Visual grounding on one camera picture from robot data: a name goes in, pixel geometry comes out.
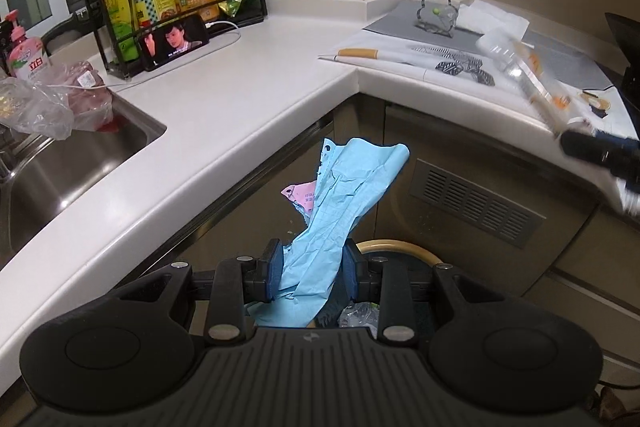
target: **kitchen counter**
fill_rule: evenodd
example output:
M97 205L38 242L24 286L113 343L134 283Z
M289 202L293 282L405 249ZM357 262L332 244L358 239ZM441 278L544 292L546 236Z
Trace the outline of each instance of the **kitchen counter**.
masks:
M30 331L110 290L258 164L359 91L485 132L578 173L604 193L612 190L601 171L550 146L551 133L531 115L396 74L317 60L366 25L359 3L342 3L340 18L271 15L243 28L235 44L120 92L166 132L0 271L0 394L20 374L18 353Z

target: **white cloth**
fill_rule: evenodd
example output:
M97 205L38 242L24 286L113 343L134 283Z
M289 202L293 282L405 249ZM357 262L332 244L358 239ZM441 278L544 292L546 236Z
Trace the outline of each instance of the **white cloth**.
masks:
M487 2L475 0L471 6L460 5L456 26L480 34L485 34L494 28L502 28L521 41L529 27L529 21Z

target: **person on screen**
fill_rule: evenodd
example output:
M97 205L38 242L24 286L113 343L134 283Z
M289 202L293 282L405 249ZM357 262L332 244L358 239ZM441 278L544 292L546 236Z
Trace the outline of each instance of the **person on screen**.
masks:
M189 41L184 35L184 26L180 22L172 24L169 29L164 33L164 38L167 43L172 47L172 51L168 54L169 57L179 55L187 52L198 46L202 45L202 41ZM152 34L145 37L146 47L149 50L149 54L154 57L156 55L156 42Z

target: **green bottle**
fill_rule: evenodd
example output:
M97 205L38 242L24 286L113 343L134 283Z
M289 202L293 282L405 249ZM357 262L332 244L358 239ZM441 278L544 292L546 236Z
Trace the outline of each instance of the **green bottle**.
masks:
M138 29L138 21L133 11L133 0L104 0L104 4L107 7L113 33L117 39L131 35ZM118 45L126 62L138 58L138 49L133 38L126 39Z

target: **kitchen cabinet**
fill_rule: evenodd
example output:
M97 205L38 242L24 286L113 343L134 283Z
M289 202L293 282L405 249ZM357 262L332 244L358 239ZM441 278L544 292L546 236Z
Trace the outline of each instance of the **kitchen cabinet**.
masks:
M557 271L543 276L525 298L593 335L604 354L602 380L618 385L640 385L640 315ZM615 393L627 409L640 407L640 389Z
M174 234L122 283L175 260L194 270L214 269L222 259L259 256L273 237L290 243L306 225L280 192L291 184L316 179L324 138L338 144L353 137L383 144L385 102L356 95L274 153L210 207ZM365 215L351 236L356 242L374 236L377 208Z
M411 156L379 203L376 237L415 243L514 295L542 276L596 207L596 194L554 166L390 105L385 144L398 142Z
M640 223L598 209L556 267L640 310Z

